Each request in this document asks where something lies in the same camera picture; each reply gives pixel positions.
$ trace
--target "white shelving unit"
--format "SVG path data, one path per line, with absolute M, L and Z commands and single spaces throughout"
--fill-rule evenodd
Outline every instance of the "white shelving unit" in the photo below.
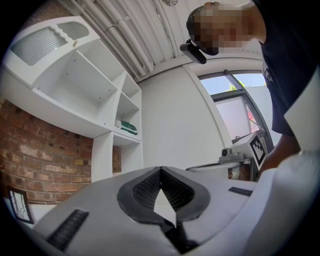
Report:
M 83 29 L 63 25 L 69 23 Z M 51 51 L 39 49 L 43 43 L 37 38 L 33 44 L 26 39 L 45 29 L 59 43 Z M 34 56 L 25 49 L 33 47 L 37 59 L 30 62 Z M 2 66 L 4 98 L 48 123 L 94 138 L 93 182 L 113 176 L 113 146 L 121 147 L 122 173 L 143 168 L 141 89 L 81 17 L 47 20 L 21 31 Z M 134 125 L 138 135 L 115 127 L 116 120 Z

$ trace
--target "white ceiling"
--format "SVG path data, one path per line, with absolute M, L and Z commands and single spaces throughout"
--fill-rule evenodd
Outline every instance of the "white ceiling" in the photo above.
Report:
M 81 15 L 90 25 L 90 21 L 79 11 L 79 9 L 71 2 L 71 0 L 59 0 L 64 6 L 68 7 L 74 15 Z M 118 47 L 118 51 L 126 58 L 127 63 L 131 65 L 131 69 L 128 68 L 117 52 L 110 47 L 108 42 L 104 40 L 104 43 L 119 59 L 119 61 L 126 67 L 128 72 L 136 77 L 137 80 L 142 80 L 152 74 L 158 73 L 160 70 L 172 68 L 177 65 L 185 64 L 190 60 L 184 56 L 180 51 L 180 45 L 185 43 L 189 39 L 188 31 L 186 28 L 186 20 L 192 10 L 203 5 L 208 0 L 178 0 L 178 4 L 175 6 L 167 6 L 162 0 L 109 0 L 116 10 L 121 14 L 122 18 L 126 20 L 126 24 L 133 32 L 136 40 L 140 44 L 143 53 L 147 59 L 154 65 L 154 71 L 146 69 L 143 58 L 138 51 L 132 46 L 126 33 L 117 26 L 117 21 L 114 16 L 104 5 L 104 1 L 108 0 L 91 0 L 94 4 L 104 13 L 105 17 L 115 24 L 115 28 L 120 35 L 124 38 L 127 45 L 132 49 L 141 66 L 146 70 L 147 75 L 143 77 L 133 65 L 132 61 L 128 58 L 128 55 L 121 47 L 115 37 L 110 34 L 108 28 L 102 22 L 102 20 L 90 10 L 83 0 L 76 0 L 84 11 L 89 14 L 98 26 L 104 31 L 105 35 Z M 225 0 L 221 1 L 225 3 L 234 3 L 237 5 L 244 4 L 246 0 Z M 242 49 L 233 49 L 228 53 L 219 53 L 217 56 L 210 56 L 209 58 L 223 58 L 224 55 L 228 57 L 241 56 L 243 58 L 261 59 L 261 47 L 257 41 L 251 41 Z

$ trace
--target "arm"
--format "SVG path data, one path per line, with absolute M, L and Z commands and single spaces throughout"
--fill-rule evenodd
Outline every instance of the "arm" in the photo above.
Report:
M 300 146 L 294 136 L 282 135 L 278 144 L 265 159 L 263 166 L 260 169 L 260 175 L 265 170 L 276 168 L 282 160 L 297 154 L 300 151 Z

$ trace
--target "picture frame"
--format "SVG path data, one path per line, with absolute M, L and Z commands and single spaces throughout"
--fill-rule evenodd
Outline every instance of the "picture frame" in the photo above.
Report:
M 27 193 L 12 186 L 7 186 L 7 191 L 15 218 L 21 222 L 34 224 L 27 201 Z

